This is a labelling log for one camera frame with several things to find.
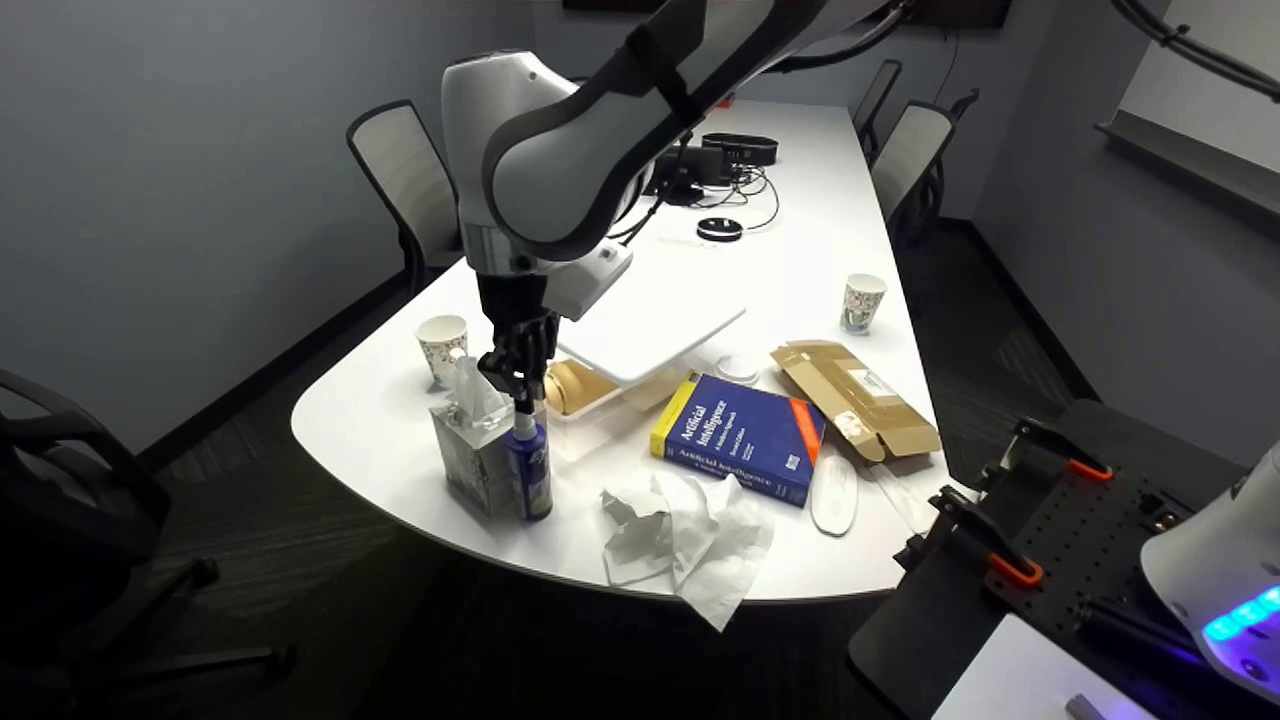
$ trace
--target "crumpled napkin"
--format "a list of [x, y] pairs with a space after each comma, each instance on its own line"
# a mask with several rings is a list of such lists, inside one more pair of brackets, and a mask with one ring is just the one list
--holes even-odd
[[607, 583], [668, 576], [676, 596], [725, 633], [770, 546], [770, 513], [748, 507], [744, 496], [734, 475], [718, 484], [650, 475], [605, 487], [605, 513], [616, 518], [605, 543]]

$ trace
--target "paper cup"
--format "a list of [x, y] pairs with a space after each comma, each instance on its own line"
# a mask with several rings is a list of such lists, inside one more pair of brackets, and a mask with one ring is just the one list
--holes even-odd
[[427, 354], [427, 366], [432, 366], [432, 393], [444, 387], [444, 366], [449, 366], [449, 354], [460, 352], [468, 354], [468, 320], [460, 315], [432, 315], [416, 326], [416, 342], [425, 348]]
[[883, 299], [883, 278], [857, 272], [844, 278], [844, 326], [869, 331]]

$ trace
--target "blue light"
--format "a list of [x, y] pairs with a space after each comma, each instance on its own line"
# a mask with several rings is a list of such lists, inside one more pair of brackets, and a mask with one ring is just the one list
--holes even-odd
[[1271, 614], [1280, 614], [1280, 589], [1269, 589], [1269, 590], [1251, 596], [1248, 605], [1237, 605], [1230, 610], [1203, 624], [1203, 638], [1229, 642], [1241, 633], [1269, 624]]

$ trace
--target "bottle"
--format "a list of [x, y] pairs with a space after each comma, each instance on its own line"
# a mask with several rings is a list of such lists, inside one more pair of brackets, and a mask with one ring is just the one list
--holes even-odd
[[531, 407], [514, 407], [508, 452], [525, 518], [545, 518], [552, 513], [546, 428], [531, 415]]

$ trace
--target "cardboard box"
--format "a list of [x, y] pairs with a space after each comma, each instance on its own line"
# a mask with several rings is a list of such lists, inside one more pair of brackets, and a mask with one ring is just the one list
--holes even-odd
[[732, 473], [744, 487], [805, 507], [819, 422], [794, 396], [698, 376], [676, 387], [650, 422], [649, 452], [702, 475]]
[[844, 342], [783, 342], [770, 358], [863, 461], [878, 462], [941, 446], [937, 428]]

